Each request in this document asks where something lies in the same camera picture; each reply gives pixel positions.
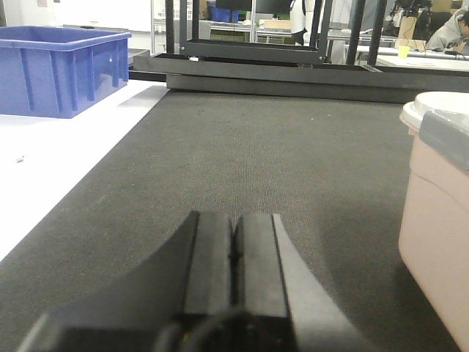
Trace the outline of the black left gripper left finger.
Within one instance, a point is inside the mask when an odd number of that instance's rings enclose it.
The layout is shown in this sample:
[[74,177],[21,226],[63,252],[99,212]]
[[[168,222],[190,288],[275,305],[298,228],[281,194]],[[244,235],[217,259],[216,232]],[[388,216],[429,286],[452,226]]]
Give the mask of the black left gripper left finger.
[[19,351],[151,351],[172,323],[227,310],[231,230],[224,214],[190,212],[133,270],[43,313]]

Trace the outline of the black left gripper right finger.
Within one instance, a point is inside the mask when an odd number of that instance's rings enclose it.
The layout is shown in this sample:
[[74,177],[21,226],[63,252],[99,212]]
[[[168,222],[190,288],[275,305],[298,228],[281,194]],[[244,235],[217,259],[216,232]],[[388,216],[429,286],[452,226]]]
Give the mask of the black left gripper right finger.
[[278,214],[242,216],[235,235],[237,299],[275,351],[374,351],[309,270]]

